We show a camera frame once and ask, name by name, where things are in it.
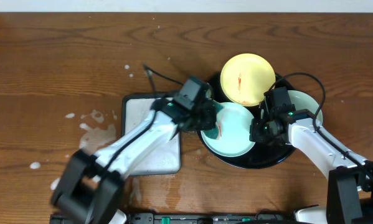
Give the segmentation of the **light blue plate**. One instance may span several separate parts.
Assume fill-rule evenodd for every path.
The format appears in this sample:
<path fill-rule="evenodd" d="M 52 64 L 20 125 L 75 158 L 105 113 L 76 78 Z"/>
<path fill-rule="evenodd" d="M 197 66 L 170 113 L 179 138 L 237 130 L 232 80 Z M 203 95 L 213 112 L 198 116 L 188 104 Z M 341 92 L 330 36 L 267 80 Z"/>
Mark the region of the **light blue plate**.
<path fill-rule="evenodd" d="M 220 156 L 238 157 L 246 154 L 255 145 L 249 139 L 253 114 L 242 105 L 224 102 L 217 113 L 216 138 L 208 137 L 208 131 L 201 131 L 202 142 Z"/>

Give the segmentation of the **pale green plate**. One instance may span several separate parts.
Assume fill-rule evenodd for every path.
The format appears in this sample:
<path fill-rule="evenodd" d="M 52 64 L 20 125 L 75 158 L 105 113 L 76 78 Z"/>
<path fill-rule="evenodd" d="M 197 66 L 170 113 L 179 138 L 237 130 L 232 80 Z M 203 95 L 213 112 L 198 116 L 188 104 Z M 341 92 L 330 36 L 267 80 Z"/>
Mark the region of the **pale green plate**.
<path fill-rule="evenodd" d="M 288 90 L 291 104 L 295 106 L 298 118 L 312 118 L 319 107 L 314 98 L 302 91 Z"/>

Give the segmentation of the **green yellow sponge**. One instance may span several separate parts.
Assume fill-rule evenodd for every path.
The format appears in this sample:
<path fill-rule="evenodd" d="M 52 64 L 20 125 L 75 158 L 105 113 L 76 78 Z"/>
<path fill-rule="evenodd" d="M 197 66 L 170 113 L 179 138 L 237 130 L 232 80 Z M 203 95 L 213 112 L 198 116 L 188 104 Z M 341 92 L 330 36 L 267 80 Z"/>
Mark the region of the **green yellow sponge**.
<path fill-rule="evenodd" d="M 210 130 L 203 131 L 203 133 L 209 139 L 218 140 L 220 138 L 220 135 L 221 135 L 218 114 L 219 114 L 220 111 L 222 111 L 224 109 L 224 106 L 221 105 L 220 103 L 216 102 L 215 100 L 213 100 L 212 102 L 213 102 L 213 105 L 214 105 L 214 108 L 215 108 L 215 123 L 214 123 L 215 126 Z"/>

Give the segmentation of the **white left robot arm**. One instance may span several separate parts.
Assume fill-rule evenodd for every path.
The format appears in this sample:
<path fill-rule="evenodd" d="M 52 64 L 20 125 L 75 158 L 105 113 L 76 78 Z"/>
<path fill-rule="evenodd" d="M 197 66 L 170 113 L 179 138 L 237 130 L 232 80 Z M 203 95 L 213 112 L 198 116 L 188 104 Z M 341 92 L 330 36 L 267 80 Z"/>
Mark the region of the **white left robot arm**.
<path fill-rule="evenodd" d="M 179 131 L 215 127 L 215 101 L 158 98 L 145 120 L 113 144 L 87 154 L 78 150 L 69 160 L 51 204 L 74 223 L 121 223 L 118 204 L 127 178 L 153 151 Z"/>

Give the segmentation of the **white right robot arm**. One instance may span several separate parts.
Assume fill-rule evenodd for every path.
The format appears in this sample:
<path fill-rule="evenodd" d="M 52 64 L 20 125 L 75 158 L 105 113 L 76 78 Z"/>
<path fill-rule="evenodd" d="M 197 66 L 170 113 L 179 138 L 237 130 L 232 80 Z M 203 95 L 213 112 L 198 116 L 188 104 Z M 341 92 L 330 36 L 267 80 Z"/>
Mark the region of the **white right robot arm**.
<path fill-rule="evenodd" d="M 252 119 L 250 140 L 292 145 L 327 179 L 326 206 L 295 211 L 298 223 L 373 223 L 373 161 L 348 149 L 309 110 Z"/>

